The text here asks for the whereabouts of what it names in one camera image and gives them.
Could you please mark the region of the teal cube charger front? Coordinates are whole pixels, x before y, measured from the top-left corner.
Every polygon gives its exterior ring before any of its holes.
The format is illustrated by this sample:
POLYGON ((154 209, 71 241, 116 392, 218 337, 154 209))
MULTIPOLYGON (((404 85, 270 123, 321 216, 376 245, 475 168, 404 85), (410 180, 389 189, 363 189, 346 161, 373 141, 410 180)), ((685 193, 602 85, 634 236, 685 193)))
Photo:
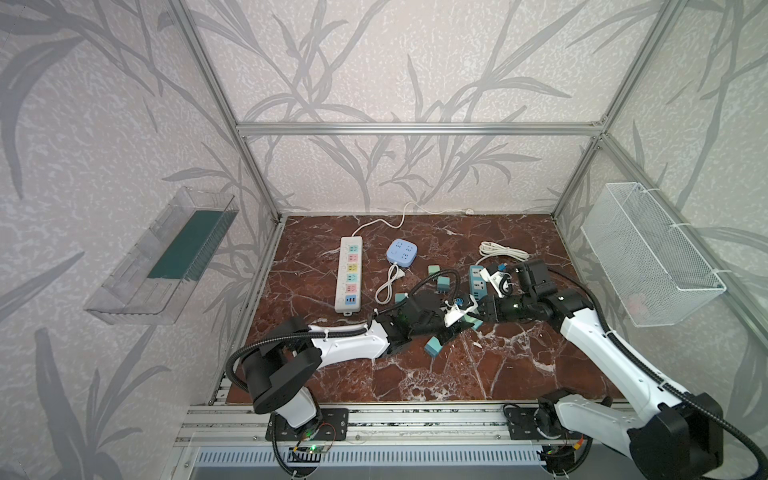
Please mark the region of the teal cube charger front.
POLYGON ((443 349, 441 341, 436 337, 431 337, 424 346, 425 352, 432 358, 436 358, 443 349))

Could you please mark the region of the teal blue power strip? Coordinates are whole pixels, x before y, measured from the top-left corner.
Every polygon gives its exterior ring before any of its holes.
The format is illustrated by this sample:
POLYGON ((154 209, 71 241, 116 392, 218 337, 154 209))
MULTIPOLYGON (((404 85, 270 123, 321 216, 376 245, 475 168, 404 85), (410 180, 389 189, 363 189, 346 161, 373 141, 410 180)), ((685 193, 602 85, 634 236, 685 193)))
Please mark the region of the teal blue power strip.
POLYGON ((476 300, 481 300, 487 295, 487 282, 483 279, 481 272, 484 268, 481 265, 472 265, 469 267, 469 287, 470 293, 476 300))

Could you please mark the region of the light blue square socket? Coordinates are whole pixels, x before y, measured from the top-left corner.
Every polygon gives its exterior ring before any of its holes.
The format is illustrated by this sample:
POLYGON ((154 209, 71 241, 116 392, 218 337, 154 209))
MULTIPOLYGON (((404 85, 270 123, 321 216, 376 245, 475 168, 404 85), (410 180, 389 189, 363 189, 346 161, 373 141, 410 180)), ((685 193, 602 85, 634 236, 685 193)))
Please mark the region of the light blue square socket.
POLYGON ((390 264, 400 268, 409 268, 415 261, 418 247, 404 239, 395 239, 387 249, 386 259, 390 264))

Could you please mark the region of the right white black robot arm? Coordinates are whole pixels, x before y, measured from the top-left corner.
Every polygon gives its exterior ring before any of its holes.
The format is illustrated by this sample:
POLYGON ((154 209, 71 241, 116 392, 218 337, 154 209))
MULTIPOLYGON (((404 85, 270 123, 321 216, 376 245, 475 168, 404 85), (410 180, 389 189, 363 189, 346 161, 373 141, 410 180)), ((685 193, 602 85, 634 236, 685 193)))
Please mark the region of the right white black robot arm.
POLYGON ((723 417, 709 395, 694 395, 652 366, 611 329, 596 295, 577 279, 541 260, 529 260, 479 278, 491 288, 479 304, 486 322, 548 323, 581 350, 619 389, 631 415, 575 393, 554 393, 541 410, 561 428, 598 440, 630 458, 647 479, 705 479, 724 461, 724 437, 755 457, 754 479, 767 476, 767 456, 723 417))

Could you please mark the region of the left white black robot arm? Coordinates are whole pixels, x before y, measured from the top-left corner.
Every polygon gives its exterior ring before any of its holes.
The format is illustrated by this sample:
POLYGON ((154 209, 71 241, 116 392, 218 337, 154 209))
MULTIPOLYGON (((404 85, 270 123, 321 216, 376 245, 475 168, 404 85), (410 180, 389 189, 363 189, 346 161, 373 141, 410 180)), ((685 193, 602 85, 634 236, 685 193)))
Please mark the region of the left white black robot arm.
POLYGON ((417 337, 427 337, 427 351, 437 354, 472 326, 465 315, 476 306, 471 295, 444 301, 437 293, 417 292, 360 324, 323 327, 294 317, 233 352, 224 374, 249 394, 255 413, 282 418, 296 434, 308 437, 323 424, 319 404, 307 387, 316 371, 398 354, 417 337))

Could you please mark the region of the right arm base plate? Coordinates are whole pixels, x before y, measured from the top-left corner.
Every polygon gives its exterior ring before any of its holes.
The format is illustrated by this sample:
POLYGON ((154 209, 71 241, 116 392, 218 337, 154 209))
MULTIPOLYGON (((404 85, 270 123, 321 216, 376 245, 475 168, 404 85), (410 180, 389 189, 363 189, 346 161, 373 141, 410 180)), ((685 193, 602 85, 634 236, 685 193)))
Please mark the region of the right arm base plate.
POLYGON ((508 434, 511 440, 537 440, 575 443, 582 434, 563 430, 560 427, 542 428, 536 419, 539 408, 536 404, 506 403, 502 407, 508 434))

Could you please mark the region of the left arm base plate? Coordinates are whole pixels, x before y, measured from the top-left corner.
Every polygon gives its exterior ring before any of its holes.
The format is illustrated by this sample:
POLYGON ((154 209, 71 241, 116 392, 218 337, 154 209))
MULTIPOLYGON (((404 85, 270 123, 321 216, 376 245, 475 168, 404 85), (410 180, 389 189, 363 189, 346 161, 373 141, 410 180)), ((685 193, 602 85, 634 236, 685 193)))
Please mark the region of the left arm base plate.
POLYGON ((345 440, 349 426, 350 410, 346 408, 321 408, 319 414, 301 427, 293 427, 281 415, 275 413, 268 422, 265 438, 278 442, 288 441, 340 441, 345 440))

